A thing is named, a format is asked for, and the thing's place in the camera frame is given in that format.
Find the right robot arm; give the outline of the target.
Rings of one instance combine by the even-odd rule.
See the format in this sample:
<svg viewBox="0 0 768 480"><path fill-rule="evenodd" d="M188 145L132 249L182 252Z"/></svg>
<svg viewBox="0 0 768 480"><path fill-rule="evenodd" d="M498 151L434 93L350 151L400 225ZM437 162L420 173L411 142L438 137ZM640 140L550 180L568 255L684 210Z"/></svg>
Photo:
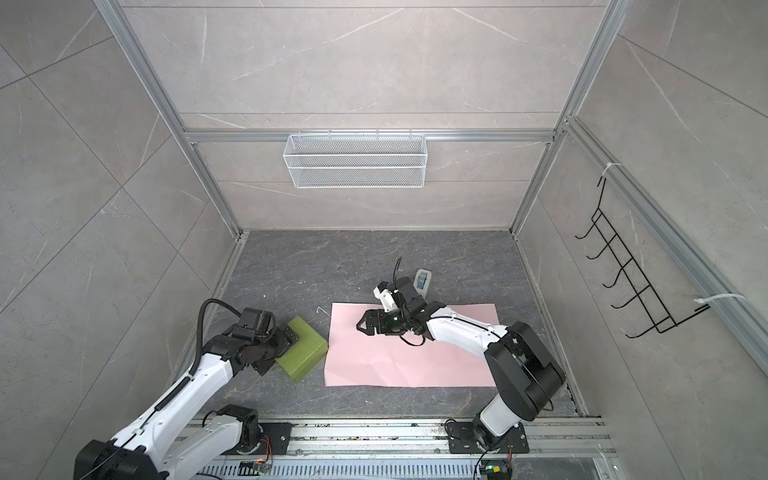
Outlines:
<svg viewBox="0 0 768 480"><path fill-rule="evenodd" d="M447 343L486 361L497 394L472 421L472 435L483 452L500 449L523 421L550 409L566 383L563 368L524 322L485 323L442 302L428 302L408 277L381 282L374 296L382 307L365 311L356 324L359 332L400 339L410 332L424 342Z"/></svg>

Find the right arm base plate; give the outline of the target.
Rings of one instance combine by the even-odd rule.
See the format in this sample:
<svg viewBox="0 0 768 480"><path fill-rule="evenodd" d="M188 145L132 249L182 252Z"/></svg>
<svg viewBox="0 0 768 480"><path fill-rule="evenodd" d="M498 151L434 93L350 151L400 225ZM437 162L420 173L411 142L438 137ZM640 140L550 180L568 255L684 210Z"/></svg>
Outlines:
<svg viewBox="0 0 768 480"><path fill-rule="evenodd" d="M443 424L451 454L527 454L530 447L524 426L515 424L504 436L494 436L481 423L448 419Z"/></svg>

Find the pink wrapping paper sheet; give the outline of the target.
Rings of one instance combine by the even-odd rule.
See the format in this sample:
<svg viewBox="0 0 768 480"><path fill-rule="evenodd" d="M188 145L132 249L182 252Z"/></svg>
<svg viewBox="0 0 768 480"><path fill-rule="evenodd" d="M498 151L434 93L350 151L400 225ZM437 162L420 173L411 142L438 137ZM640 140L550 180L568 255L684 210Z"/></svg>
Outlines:
<svg viewBox="0 0 768 480"><path fill-rule="evenodd" d="M408 334L367 336L356 329L372 304L335 303L331 309L329 351L324 378L327 387L492 387L486 360L444 342L418 344Z"/></svg>

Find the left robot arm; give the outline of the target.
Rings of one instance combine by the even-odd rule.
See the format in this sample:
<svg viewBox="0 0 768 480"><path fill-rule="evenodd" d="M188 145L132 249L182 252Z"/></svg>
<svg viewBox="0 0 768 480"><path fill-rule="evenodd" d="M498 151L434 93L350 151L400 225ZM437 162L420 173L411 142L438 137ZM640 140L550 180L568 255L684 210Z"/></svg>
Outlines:
<svg viewBox="0 0 768 480"><path fill-rule="evenodd" d="M76 456L74 478L190 479L223 453L271 456L288 427L272 435L248 407L226 405L195 433L179 436L235 375L246 367L265 374L299 340L296 329L277 326L272 313L244 309L237 323L198 344L190 371L144 413L110 440L89 442Z"/></svg>

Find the green gift box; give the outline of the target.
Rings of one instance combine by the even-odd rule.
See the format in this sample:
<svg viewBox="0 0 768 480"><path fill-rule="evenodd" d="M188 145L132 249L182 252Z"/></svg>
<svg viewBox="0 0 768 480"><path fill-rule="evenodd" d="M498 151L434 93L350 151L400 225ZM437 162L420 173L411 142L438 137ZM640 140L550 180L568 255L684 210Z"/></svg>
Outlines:
<svg viewBox="0 0 768 480"><path fill-rule="evenodd" d="M299 316L288 322L286 331L291 331L296 341L277 359L277 363L294 382L298 383L326 356L329 344Z"/></svg>

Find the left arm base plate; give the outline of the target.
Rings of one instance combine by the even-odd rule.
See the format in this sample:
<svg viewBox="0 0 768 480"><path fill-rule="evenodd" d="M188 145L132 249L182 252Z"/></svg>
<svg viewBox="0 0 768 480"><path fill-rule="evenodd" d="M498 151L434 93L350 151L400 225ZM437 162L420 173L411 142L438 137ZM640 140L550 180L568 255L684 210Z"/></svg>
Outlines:
<svg viewBox="0 0 768 480"><path fill-rule="evenodd" d="M293 425L288 422L248 424L243 427L240 442L232 449L239 455L285 455Z"/></svg>

